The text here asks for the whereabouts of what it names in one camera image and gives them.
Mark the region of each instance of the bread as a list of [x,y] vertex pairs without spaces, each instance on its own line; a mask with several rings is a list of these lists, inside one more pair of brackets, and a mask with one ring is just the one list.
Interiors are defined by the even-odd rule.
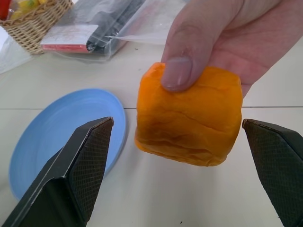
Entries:
[[208,67],[183,92],[161,86],[164,63],[143,76],[135,143],[145,152],[196,166],[221,164],[241,126],[242,90],[237,75]]

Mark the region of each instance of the finger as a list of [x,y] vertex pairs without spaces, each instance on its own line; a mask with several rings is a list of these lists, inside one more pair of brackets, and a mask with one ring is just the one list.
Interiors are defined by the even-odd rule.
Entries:
[[164,49],[162,85],[170,91],[192,86],[208,63],[213,45],[241,9],[242,0],[191,0],[176,17]]
[[242,84],[242,95],[243,98],[247,95],[247,93],[250,91],[251,85],[250,84]]

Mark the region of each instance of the blue plate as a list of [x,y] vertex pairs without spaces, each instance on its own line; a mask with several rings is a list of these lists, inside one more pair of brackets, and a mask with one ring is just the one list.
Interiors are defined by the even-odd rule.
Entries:
[[46,162],[77,127],[102,117],[114,119],[106,175],[125,140],[126,117],[120,101],[108,91],[85,89],[70,93],[44,109],[22,134],[10,161],[9,183],[16,198],[22,198]]

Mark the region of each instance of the table surface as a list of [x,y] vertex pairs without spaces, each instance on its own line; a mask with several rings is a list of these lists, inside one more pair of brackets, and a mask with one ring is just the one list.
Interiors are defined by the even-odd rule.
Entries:
[[[134,145],[136,99],[142,74],[163,47],[128,44],[104,63],[42,55],[0,75],[0,225],[17,201],[8,183],[9,160],[28,124],[57,98],[99,87],[122,101],[127,143],[104,179],[89,227],[281,227],[257,176],[244,130],[228,159],[203,168],[140,152]],[[303,39],[244,100],[243,118],[303,133]]]

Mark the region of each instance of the plastic bag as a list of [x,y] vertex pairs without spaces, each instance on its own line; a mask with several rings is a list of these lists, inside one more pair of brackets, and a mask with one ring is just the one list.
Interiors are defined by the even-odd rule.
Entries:
[[46,51],[84,62],[108,60],[126,41],[164,45],[171,24],[186,1],[79,0],[41,44]]
[[115,39],[144,44],[165,45],[170,27],[188,0],[165,0],[154,14],[144,15],[145,23],[131,35],[119,34]]
[[33,59],[12,37],[8,37],[0,51],[0,74]]
[[125,41],[115,36],[133,34],[165,0],[79,0],[48,32],[45,51],[90,53],[91,60],[107,60]]

